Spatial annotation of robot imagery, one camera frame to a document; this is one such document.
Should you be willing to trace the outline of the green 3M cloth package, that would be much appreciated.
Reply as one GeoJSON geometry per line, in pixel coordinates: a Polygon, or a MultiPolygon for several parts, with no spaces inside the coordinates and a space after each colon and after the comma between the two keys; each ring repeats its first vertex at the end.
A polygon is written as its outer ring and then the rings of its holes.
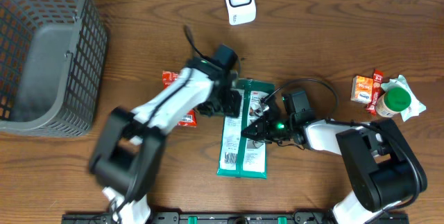
{"type": "Polygon", "coordinates": [[[263,114],[261,99],[274,91],[275,85],[241,79],[235,89],[242,100],[237,118],[224,118],[218,176],[265,179],[266,144],[242,137],[241,131],[263,114]]]}

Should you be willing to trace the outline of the red snack bag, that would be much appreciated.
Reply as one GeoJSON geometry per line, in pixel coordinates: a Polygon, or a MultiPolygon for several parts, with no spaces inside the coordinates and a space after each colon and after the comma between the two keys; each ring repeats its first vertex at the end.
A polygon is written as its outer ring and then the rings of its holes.
{"type": "MultiPolygon", "coordinates": [[[[162,84],[163,89],[166,89],[178,78],[178,73],[172,71],[162,72],[162,84]]],[[[194,110],[190,110],[186,113],[181,120],[178,122],[178,126],[186,126],[195,128],[197,126],[196,113],[194,110]]]]}

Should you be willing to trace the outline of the small orange white box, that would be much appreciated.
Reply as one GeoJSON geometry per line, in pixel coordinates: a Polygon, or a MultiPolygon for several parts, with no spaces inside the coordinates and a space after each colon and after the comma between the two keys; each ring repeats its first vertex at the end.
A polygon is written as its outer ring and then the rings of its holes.
{"type": "Polygon", "coordinates": [[[355,76],[352,81],[350,100],[368,104],[371,102],[373,92],[373,79],[363,76],[355,76]]]}

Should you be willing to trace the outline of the orange stick sachet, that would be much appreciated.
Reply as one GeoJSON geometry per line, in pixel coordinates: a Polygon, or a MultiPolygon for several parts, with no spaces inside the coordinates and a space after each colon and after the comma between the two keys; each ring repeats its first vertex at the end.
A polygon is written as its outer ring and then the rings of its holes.
{"type": "Polygon", "coordinates": [[[383,81],[383,72],[376,69],[373,74],[373,88],[372,88],[372,94],[370,98],[370,103],[366,106],[366,110],[371,113],[373,116],[376,115],[376,104],[377,100],[381,94],[381,85],[383,81]]]}

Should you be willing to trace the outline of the green lid jar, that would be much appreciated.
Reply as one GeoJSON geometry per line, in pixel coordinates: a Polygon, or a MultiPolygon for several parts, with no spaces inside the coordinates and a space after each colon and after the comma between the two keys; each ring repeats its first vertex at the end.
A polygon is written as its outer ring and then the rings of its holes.
{"type": "Polygon", "coordinates": [[[381,117],[391,118],[411,104],[410,94],[401,87],[394,87],[378,98],[375,110],[381,117]]]}

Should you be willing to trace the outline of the white teal wipes packet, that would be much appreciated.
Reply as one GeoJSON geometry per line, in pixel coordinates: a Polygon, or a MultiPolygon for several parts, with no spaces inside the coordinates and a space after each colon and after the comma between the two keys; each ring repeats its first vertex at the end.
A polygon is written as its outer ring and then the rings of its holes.
{"type": "Polygon", "coordinates": [[[397,78],[390,78],[387,83],[382,84],[382,89],[385,92],[395,87],[401,87],[404,89],[411,98],[410,106],[400,112],[403,121],[407,121],[411,117],[417,117],[420,113],[427,109],[427,107],[414,95],[407,82],[407,79],[402,74],[400,74],[397,78]]]}

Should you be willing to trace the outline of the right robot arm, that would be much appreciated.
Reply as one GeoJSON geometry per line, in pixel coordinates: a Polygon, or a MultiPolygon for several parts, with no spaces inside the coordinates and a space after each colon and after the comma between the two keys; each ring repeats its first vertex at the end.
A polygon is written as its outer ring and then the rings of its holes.
{"type": "Polygon", "coordinates": [[[251,110],[256,119],[242,131],[254,144],[295,146],[340,155],[352,191],[326,213],[302,210],[296,223],[407,223],[397,209],[414,203],[427,189],[427,176],[391,119],[357,123],[317,119],[305,91],[282,97],[285,119],[274,96],[251,110]]]}

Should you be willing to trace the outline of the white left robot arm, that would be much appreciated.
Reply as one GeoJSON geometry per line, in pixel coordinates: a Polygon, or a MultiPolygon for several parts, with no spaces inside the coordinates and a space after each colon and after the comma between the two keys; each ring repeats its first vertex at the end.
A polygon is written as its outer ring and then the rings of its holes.
{"type": "Polygon", "coordinates": [[[103,186],[113,223],[146,223],[146,194],[154,185],[168,134],[193,109],[212,117],[238,117],[237,54],[220,45],[211,57],[189,59],[176,80],[149,102],[108,116],[89,159],[89,172],[103,186]]]}

